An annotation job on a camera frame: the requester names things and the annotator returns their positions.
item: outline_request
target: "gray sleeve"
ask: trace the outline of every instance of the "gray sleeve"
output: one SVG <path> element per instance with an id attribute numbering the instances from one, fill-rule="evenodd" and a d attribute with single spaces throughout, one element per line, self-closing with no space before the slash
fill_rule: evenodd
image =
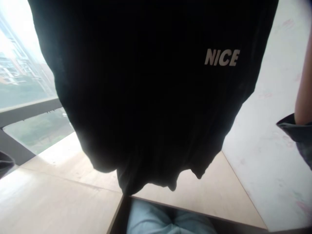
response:
<path id="1" fill-rule="evenodd" d="M 277 126 L 296 142 L 299 153 L 312 170 L 312 122 L 296 125 L 294 114 L 291 114 L 280 120 Z"/>

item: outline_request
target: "white wall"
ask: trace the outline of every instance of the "white wall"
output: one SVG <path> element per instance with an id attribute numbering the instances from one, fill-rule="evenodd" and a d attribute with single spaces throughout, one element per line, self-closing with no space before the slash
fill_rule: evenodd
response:
<path id="1" fill-rule="evenodd" d="M 312 171 L 275 123 L 294 112 L 311 25 L 304 0 L 280 0 L 255 92 L 223 152 L 270 231 L 312 223 Z"/>

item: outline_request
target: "building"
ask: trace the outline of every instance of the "building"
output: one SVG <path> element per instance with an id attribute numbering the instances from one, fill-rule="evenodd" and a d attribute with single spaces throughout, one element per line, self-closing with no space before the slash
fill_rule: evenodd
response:
<path id="1" fill-rule="evenodd" d="M 56 95 L 54 77 L 47 64 L 39 64 L 15 35 L 0 12 L 0 33 L 5 45 L 0 51 L 0 83 L 19 85 L 23 82 L 37 82 L 48 97 Z"/>

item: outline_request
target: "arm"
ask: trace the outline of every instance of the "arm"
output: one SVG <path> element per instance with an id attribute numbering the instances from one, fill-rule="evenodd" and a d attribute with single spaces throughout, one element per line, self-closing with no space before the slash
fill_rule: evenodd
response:
<path id="1" fill-rule="evenodd" d="M 312 122 L 312 30 L 305 56 L 295 106 L 295 122 L 297 125 L 305 125 Z"/>

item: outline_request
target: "wooden board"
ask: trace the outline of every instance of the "wooden board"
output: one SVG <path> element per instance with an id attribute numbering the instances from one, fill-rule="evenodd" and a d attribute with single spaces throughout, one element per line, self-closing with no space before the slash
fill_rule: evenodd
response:
<path id="1" fill-rule="evenodd" d="M 186 170 L 179 175 L 174 192 L 147 184 L 133 197 L 266 229 L 222 152 L 200 180 Z"/>
<path id="2" fill-rule="evenodd" d="M 90 160 L 81 149 L 76 133 L 70 134 L 21 167 L 121 192 L 116 171 L 102 173 L 93 169 Z"/>
<path id="3" fill-rule="evenodd" d="M 121 193 L 116 171 L 106 174 L 94 170 L 75 133 L 21 167 Z M 223 153 L 216 156 L 202 179 L 187 170 L 180 174 L 175 192 L 148 184 L 135 197 L 266 228 Z"/>
<path id="4" fill-rule="evenodd" d="M 294 112 L 311 19 L 309 1 L 279 1 L 255 91 L 222 148 L 269 231 L 312 221 L 312 171 L 276 126 Z"/>
<path id="5" fill-rule="evenodd" d="M 0 180 L 0 233 L 107 233 L 122 197 L 19 168 Z"/>

